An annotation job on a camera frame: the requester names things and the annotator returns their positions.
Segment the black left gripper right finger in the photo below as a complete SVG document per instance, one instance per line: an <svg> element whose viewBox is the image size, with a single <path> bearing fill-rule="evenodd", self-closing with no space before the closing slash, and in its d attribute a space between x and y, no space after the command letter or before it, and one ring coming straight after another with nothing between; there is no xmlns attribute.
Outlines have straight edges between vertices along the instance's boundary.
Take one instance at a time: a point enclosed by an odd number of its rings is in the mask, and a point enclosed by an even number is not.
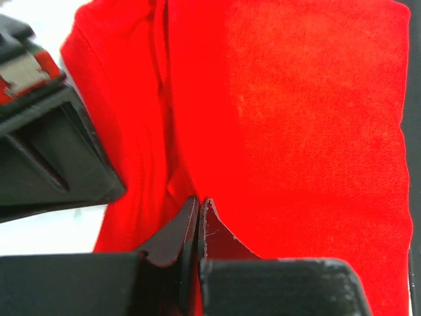
<svg viewBox="0 0 421 316"><path fill-rule="evenodd" d="M261 259L201 206L199 280L204 315L371 315L360 280L331 258Z"/></svg>

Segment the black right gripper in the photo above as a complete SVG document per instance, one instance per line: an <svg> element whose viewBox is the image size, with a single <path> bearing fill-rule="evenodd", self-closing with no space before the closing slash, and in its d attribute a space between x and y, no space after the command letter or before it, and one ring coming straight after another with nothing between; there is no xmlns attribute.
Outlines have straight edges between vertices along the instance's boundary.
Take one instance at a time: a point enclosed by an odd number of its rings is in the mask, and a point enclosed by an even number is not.
<svg viewBox="0 0 421 316"><path fill-rule="evenodd" d="M83 101L25 22L1 16L1 221L125 194Z"/></svg>

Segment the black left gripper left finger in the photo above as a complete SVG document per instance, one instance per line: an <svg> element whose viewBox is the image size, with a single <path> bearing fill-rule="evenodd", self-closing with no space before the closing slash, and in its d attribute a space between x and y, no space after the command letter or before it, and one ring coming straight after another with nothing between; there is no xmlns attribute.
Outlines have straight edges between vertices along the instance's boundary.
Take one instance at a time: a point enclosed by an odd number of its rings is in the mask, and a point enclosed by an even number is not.
<svg viewBox="0 0 421 316"><path fill-rule="evenodd" d="M2 315L193 315L199 202L134 251L1 258Z"/></svg>

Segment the red t shirt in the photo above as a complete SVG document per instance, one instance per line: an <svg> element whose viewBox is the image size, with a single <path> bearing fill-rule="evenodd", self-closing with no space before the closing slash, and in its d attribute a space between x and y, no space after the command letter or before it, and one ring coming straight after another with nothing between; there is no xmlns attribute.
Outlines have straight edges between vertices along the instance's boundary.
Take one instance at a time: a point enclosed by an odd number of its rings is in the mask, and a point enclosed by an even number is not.
<svg viewBox="0 0 421 316"><path fill-rule="evenodd" d="M92 1L61 55L126 185L95 251L129 251L189 196L265 259L333 257L375 315L409 312L396 1Z"/></svg>

